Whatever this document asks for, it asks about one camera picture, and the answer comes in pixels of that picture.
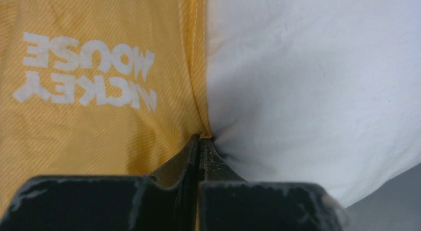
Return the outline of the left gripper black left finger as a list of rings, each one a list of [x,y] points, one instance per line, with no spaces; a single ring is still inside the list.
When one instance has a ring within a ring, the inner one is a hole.
[[[193,231],[200,139],[148,175],[43,175],[27,180],[3,231]]]

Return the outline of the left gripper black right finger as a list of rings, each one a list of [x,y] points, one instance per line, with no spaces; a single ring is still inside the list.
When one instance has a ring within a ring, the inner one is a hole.
[[[202,231],[341,231],[346,214],[323,187],[302,182],[249,182],[200,143]]]

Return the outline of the blue orange cartoon pillowcase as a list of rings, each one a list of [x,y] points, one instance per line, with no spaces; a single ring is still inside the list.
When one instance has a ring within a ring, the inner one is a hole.
[[[29,179],[148,175],[211,135],[207,0],[0,0],[0,219]]]

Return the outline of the white pillow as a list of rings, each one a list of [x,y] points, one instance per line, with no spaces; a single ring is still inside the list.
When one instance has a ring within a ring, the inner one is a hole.
[[[421,0],[208,0],[214,145],[343,206],[421,161]]]

